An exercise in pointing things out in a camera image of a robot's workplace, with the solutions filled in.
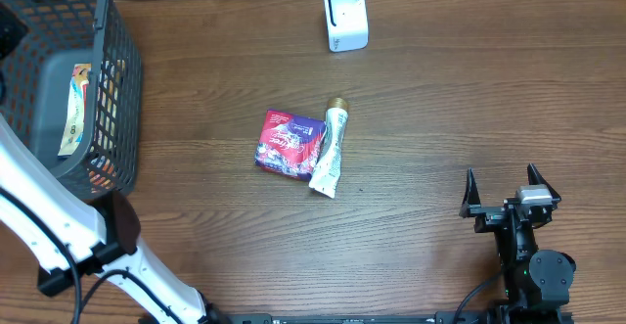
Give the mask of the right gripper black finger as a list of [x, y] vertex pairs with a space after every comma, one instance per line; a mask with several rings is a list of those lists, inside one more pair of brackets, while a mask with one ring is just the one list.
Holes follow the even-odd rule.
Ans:
[[541, 175], [534, 163], [530, 163], [527, 166], [527, 178], [530, 185], [544, 185], [550, 192], [553, 201], [561, 200], [560, 194]]
[[466, 175], [466, 191], [464, 194], [463, 205], [467, 207], [476, 207], [481, 205], [478, 188], [475, 182], [473, 169], [470, 167]]

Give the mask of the red purple pad pack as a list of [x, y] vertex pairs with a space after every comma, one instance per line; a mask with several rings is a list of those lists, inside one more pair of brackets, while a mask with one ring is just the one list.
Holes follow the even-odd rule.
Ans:
[[326, 133], [323, 121], [268, 110], [255, 151], [255, 164], [287, 177], [309, 181]]

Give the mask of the small orange snack packet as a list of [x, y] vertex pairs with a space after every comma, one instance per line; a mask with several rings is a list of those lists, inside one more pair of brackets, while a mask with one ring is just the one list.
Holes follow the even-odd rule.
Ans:
[[[97, 143], [102, 145], [109, 154], [115, 147], [112, 140], [112, 136], [115, 134], [113, 120], [116, 118], [116, 101], [118, 100], [119, 86], [123, 83], [125, 70], [124, 60], [117, 60], [115, 63], [105, 61], [104, 68], [99, 75], [101, 86], [98, 88], [98, 101], [108, 113], [105, 114], [100, 111], [97, 114], [96, 137]], [[90, 152], [95, 154], [90, 163], [101, 170], [101, 173], [96, 170], [89, 172], [89, 181], [93, 185], [91, 192], [95, 193], [97, 187], [103, 187], [106, 190], [111, 189], [114, 186], [112, 178], [116, 177], [112, 161], [104, 154], [97, 153], [94, 148], [91, 148]]]

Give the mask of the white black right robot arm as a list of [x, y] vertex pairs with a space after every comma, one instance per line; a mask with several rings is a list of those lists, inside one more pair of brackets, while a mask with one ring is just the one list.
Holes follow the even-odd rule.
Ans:
[[[459, 216], [474, 220], [476, 233], [492, 233], [500, 258], [500, 270], [469, 292], [451, 319], [453, 323], [571, 323], [561, 312], [569, 303], [569, 289], [576, 271], [566, 253], [541, 250], [534, 231], [553, 220], [561, 202], [559, 193], [534, 164], [527, 167], [528, 183], [499, 207], [482, 204], [473, 170], [467, 171], [466, 191]], [[506, 297], [467, 317], [467, 304], [498, 279], [504, 280]]]

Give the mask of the white conditioner tube gold cap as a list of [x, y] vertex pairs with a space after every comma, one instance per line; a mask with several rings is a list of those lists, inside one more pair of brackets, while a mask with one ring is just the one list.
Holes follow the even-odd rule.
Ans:
[[348, 103], [342, 98], [332, 98], [325, 114], [326, 132], [320, 157], [312, 173], [309, 187], [331, 199], [341, 175], [342, 143], [348, 123]]

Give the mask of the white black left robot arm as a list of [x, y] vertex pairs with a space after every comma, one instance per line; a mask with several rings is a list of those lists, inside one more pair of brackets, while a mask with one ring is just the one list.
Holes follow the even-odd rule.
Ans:
[[112, 282], [158, 323], [224, 316], [150, 250], [126, 193], [135, 182], [142, 68], [114, 5], [1, 5], [1, 218], [30, 248], [38, 288]]

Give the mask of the orange blue snack bag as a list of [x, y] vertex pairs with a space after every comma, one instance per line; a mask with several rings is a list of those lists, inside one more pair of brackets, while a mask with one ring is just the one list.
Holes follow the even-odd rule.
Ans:
[[58, 151], [59, 158], [71, 156], [82, 141], [90, 72], [90, 64], [76, 64], [73, 68], [67, 98], [67, 119]]

